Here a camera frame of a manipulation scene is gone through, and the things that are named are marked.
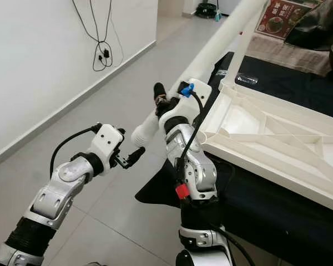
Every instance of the gray tile floor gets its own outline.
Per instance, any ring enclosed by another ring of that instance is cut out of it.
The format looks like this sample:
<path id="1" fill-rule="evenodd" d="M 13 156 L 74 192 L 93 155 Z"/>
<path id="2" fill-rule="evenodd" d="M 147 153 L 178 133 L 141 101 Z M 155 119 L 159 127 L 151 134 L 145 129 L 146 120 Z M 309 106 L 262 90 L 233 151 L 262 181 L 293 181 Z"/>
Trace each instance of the gray tile floor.
<path id="1" fill-rule="evenodd" d="M 0 242 L 16 225 L 37 190 L 48 180 L 48 162 L 57 143 L 97 121 L 127 130 L 125 153 L 133 129 L 153 108 L 152 88 L 161 81 L 169 88 L 220 23 L 193 18 L 106 86 L 61 118 L 0 165 Z M 57 157 L 64 162 L 89 146 L 92 135 L 66 145 Z M 98 176 L 74 201 L 67 219 L 47 250 L 44 265 L 174 265 L 181 250 L 176 208 L 141 204 L 134 194 L 165 160 L 158 133 L 148 152 L 129 170 L 115 168 Z M 277 258 L 249 244 L 258 265 L 277 265 Z M 238 266 L 247 265 L 235 251 Z"/>

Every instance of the beige cloth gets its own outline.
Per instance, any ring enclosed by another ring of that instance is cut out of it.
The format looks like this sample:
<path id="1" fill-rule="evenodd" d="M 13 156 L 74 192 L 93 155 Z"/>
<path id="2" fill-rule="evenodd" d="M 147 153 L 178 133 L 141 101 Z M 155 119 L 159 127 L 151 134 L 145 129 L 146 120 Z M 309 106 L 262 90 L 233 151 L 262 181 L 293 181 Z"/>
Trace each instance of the beige cloth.
<path id="1" fill-rule="evenodd" d="M 306 73 L 325 76 L 330 70 L 329 52 L 302 49 L 283 40 L 254 33 L 246 55 Z"/>

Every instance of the white tray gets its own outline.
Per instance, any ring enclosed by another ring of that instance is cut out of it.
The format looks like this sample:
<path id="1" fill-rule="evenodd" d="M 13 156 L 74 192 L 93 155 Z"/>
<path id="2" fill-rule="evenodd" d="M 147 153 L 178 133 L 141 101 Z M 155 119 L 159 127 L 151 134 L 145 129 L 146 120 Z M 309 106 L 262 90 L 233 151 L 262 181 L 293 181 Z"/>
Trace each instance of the white tray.
<path id="1" fill-rule="evenodd" d="M 220 88 L 198 133 L 204 150 L 333 209 L 333 118 L 240 85 Z"/>

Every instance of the black table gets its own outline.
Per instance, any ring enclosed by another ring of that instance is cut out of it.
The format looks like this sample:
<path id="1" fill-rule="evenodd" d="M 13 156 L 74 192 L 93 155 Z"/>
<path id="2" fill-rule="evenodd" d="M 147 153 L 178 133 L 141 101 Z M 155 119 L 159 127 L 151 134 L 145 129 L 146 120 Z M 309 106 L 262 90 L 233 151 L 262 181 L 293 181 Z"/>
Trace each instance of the black table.
<path id="1" fill-rule="evenodd" d="M 215 66 L 209 84 L 213 93 L 210 108 L 219 91 L 222 76 L 233 53 Z M 259 79 L 256 85 L 238 84 L 302 105 L 333 117 L 333 83 L 255 58 L 245 57 L 240 71 Z M 226 230 L 294 264 L 333 265 L 333 211 L 286 188 L 211 154 L 218 172 L 217 189 L 224 201 Z M 144 203 L 179 206 L 169 161 L 137 193 Z"/>

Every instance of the poster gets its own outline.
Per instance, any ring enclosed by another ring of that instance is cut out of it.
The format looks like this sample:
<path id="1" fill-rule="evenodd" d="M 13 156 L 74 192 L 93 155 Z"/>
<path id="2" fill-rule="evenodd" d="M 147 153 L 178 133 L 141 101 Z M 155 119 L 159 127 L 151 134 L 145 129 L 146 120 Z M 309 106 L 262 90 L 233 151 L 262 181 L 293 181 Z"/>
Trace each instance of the poster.
<path id="1" fill-rule="evenodd" d="M 271 0 L 256 32 L 285 39 L 303 15 L 312 10 L 312 7 L 319 2 L 321 1 L 296 1 L 295 3 L 286 0 Z"/>

